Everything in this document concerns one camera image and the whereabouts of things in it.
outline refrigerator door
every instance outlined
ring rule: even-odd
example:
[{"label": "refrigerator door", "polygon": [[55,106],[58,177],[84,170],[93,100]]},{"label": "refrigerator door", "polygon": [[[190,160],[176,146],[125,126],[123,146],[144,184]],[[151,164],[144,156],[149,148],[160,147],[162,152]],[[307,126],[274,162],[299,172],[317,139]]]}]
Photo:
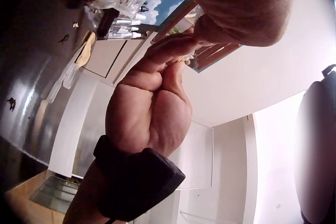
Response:
[{"label": "refrigerator door", "polygon": [[74,85],[61,87],[53,103],[45,99],[91,24],[83,8],[67,9],[62,0],[10,0],[3,6],[0,163],[2,189],[7,190],[47,169]]}]

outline sky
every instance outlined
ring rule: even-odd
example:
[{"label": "sky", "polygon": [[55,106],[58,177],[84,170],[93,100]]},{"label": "sky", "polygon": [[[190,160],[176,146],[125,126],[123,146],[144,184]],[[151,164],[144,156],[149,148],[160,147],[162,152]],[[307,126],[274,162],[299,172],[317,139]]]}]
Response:
[{"label": "sky", "polygon": [[162,22],[184,1],[184,0],[147,0],[148,12],[141,14],[145,15],[144,24],[160,25]]}]

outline wooden floor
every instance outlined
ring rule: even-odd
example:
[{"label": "wooden floor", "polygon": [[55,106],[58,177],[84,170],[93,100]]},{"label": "wooden floor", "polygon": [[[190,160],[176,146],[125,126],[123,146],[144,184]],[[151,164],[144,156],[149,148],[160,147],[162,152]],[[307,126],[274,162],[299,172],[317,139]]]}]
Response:
[{"label": "wooden floor", "polygon": [[[51,175],[52,173],[46,170],[6,192],[6,198],[13,211],[26,223],[62,224],[65,216],[63,213],[51,210],[29,200],[29,197],[35,190]],[[125,222],[115,221],[113,224],[125,224]]]}]

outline plastic bottle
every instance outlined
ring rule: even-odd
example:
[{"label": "plastic bottle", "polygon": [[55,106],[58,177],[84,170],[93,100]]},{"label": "plastic bottle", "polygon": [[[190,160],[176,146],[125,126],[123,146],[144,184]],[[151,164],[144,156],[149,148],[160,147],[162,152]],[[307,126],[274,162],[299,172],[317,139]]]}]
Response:
[{"label": "plastic bottle", "polygon": [[[130,19],[128,16],[126,16],[125,14],[121,14],[121,13],[120,13],[120,15],[118,17]],[[141,21],[146,20],[146,18],[147,17],[145,15],[142,15],[140,13],[135,14],[135,17],[134,17],[134,19],[141,20]]]},{"label": "plastic bottle", "polygon": [[129,32],[129,33],[109,33],[107,40],[117,40],[117,39],[131,39],[131,38],[140,38],[141,33]]},{"label": "plastic bottle", "polygon": [[114,19],[114,21],[112,22],[112,25],[127,25],[127,26],[131,26],[131,25],[140,25],[141,21],[140,20],[131,20],[130,18],[124,18],[124,17],[117,17],[116,19]]},{"label": "plastic bottle", "polygon": [[139,28],[134,26],[116,25],[112,26],[108,33],[130,33],[137,30],[139,30]]},{"label": "plastic bottle", "polygon": [[138,10],[138,12],[146,12],[146,11],[149,11],[149,8],[145,6],[141,6],[141,8]]}]

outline cloud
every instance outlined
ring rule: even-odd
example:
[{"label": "cloud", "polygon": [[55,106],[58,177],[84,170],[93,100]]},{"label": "cloud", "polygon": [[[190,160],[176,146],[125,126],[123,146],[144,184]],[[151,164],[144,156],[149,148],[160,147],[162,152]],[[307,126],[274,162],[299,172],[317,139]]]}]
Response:
[{"label": "cloud", "polygon": [[156,23],[156,17],[158,16],[159,12],[154,10],[159,4],[161,4],[162,0],[149,0],[147,4],[147,8],[149,8],[148,12],[142,13],[147,18],[144,21],[146,24],[154,25]]},{"label": "cloud", "polygon": [[145,15],[147,17],[146,20],[142,21],[142,23],[154,25],[156,23],[156,17],[159,15],[159,12],[154,9],[162,3],[162,0],[147,1],[148,4],[146,5],[146,7],[149,8],[149,11],[141,13],[142,15]]},{"label": "cloud", "polygon": [[172,6],[169,8],[168,16],[169,16],[170,14],[172,14],[173,11],[174,11],[174,10],[181,4],[181,3],[183,3],[183,1],[179,2],[178,4],[172,5]]}]

